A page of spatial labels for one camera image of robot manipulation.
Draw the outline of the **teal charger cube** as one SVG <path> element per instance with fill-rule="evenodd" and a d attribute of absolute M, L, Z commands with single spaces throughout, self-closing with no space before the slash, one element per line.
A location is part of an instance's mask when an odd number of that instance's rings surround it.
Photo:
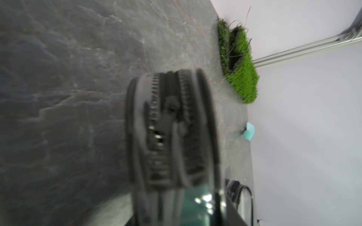
<path fill-rule="evenodd" d="M 185 189 L 180 226 L 211 226 L 215 212 L 213 198 L 206 184 Z"/>

